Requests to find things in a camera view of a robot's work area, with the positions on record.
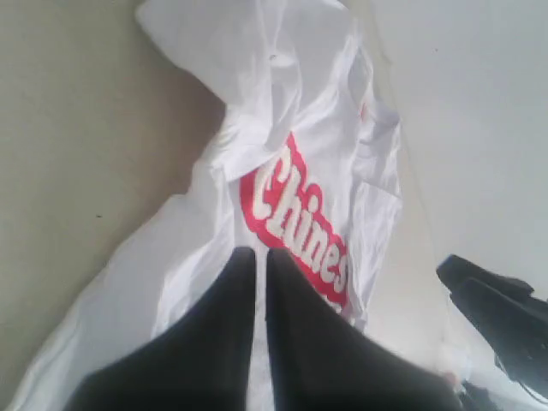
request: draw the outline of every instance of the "floor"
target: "floor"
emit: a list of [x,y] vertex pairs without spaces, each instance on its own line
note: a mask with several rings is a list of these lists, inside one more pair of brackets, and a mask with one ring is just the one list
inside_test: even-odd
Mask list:
[[[0,408],[116,245],[185,191],[222,118],[220,102],[152,48],[138,3],[0,2]],[[347,3],[393,103],[368,3]],[[400,159],[404,213],[369,333],[433,369],[446,300],[405,144]]]

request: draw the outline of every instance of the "white wall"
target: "white wall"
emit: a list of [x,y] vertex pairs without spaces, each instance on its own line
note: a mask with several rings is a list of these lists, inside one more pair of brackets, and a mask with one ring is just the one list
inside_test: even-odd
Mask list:
[[[456,253],[548,297],[548,2],[372,0],[437,261]],[[450,310],[473,378],[527,399]]]

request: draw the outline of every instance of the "red logo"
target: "red logo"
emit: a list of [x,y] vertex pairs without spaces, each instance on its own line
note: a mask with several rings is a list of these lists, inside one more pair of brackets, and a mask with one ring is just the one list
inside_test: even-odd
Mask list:
[[241,208],[249,229],[268,247],[287,248],[314,288],[331,302],[347,301],[347,248],[323,214],[321,187],[290,134],[278,158],[243,176]]

